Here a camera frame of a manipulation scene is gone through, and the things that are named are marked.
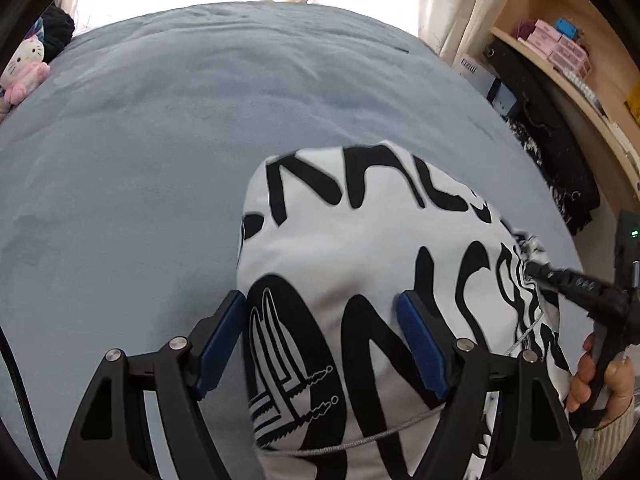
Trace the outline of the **person right hand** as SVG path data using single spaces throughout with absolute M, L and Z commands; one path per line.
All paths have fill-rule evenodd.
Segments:
M 570 391 L 566 399 L 566 408 L 570 413 L 585 404 L 591 396 L 589 383 L 596 374 L 596 362 L 591 355 L 593 343 L 594 335 L 590 334 L 582 345 L 585 353 L 580 358 L 577 372 L 570 381 Z M 608 364 L 604 374 L 604 382 L 610 389 L 610 397 L 606 404 L 605 414 L 598 426 L 599 429 L 620 418 L 634 400 L 634 366 L 628 356 L 616 358 Z

